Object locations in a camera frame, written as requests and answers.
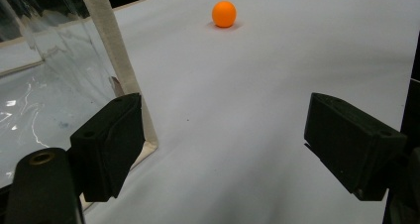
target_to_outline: screw hole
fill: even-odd
[[[381,135],[386,136],[386,137],[390,137],[392,136],[392,133],[388,132],[388,131],[380,131],[379,132]]]
[[[95,135],[95,133],[94,132],[85,132],[83,135],[84,135],[84,137],[92,137],[93,135]]]
[[[42,165],[51,161],[54,157],[55,154],[52,152],[38,153],[31,157],[31,159],[29,160],[29,164],[32,166]]]

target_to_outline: white table surface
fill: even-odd
[[[96,223],[381,223],[303,144],[311,92],[399,129],[420,0],[146,0],[116,12],[158,150]]]

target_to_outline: transparent plastic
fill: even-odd
[[[115,94],[111,62],[82,0],[0,0],[0,13],[1,187],[23,156],[68,149],[69,136]]]

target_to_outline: orange ball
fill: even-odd
[[[221,1],[213,7],[213,22],[220,28],[229,28],[234,25],[236,8],[229,1]]]

